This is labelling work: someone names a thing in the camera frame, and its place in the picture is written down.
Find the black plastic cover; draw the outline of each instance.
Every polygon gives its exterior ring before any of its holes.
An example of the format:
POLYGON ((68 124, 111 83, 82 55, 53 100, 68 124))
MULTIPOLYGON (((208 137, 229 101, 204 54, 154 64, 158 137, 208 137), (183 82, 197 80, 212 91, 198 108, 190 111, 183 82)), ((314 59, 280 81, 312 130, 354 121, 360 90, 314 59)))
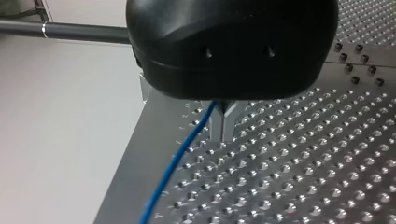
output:
POLYGON ((336 0, 128 0, 129 35, 148 83, 186 99, 295 95, 317 79, 336 0))

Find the aluminum plate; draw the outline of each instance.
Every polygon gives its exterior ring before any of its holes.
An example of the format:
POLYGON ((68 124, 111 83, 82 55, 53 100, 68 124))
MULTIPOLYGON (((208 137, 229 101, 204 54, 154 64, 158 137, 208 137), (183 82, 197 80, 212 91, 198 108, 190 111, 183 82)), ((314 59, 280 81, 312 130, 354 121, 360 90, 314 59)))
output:
POLYGON ((152 223, 396 223, 396 70, 367 69, 325 64, 310 91, 251 102, 230 144, 202 133, 152 223))

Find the metal table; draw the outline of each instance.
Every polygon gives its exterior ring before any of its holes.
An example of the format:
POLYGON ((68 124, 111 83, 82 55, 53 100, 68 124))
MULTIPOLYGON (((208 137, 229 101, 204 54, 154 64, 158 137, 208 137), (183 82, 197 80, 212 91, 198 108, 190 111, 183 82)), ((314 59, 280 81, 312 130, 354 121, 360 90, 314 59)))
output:
MULTIPOLYGON (((396 223, 396 2, 343 0, 318 81, 197 137, 151 223, 396 223)), ((151 91, 95 224, 137 223, 200 102, 151 91)))

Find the metal bar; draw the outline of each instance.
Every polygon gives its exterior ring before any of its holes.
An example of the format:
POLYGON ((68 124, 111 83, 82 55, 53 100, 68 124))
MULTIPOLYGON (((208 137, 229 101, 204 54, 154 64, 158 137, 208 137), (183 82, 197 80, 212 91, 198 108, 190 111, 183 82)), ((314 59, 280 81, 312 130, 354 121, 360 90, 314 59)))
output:
POLYGON ((0 20, 0 34, 131 44, 124 27, 0 20))

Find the small hole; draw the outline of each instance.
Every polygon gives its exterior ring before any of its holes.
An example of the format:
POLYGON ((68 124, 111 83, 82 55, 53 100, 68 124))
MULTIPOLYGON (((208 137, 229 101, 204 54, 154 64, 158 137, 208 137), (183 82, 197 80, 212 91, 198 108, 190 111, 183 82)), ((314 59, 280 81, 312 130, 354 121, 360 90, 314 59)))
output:
POLYGON ((271 47, 271 46, 268 46, 268 47, 265 49, 264 53, 265 53, 269 58, 274 58, 275 55, 276 55, 275 49, 274 49, 273 47, 271 47))

